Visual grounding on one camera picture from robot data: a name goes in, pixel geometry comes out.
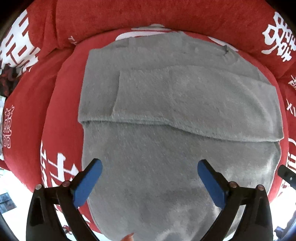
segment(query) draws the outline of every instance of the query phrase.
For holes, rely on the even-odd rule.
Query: gray fabric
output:
[[[269,190],[281,154],[275,88],[236,52],[183,33],[90,51],[78,119],[83,168],[104,166],[90,211],[114,241],[199,240],[219,210],[197,162]]]

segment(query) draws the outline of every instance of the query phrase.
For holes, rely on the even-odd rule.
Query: folded fabric flap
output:
[[[273,86],[203,66],[120,71],[111,115],[97,121],[170,125],[205,137],[234,141],[283,138]]]

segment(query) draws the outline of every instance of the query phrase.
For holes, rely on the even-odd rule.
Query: metal rivet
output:
[[[229,186],[232,188],[236,188],[237,187],[237,183],[236,182],[230,182]]]
[[[42,188],[42,185],[41,185],[41,184],[38,184],[38,185],[36,185],[36,187],[35,187],[36,190],[40,190],[41,188]]]
[[[64,181],[64,182],[62,183],[62,186],[66,188],[66,187],[70,186],[70,184],[71,184],[70,181]]]
[[[262,185],[258,185],[257,188],[258,188],[260,191],[264,191],[264,186],[262,186]]]

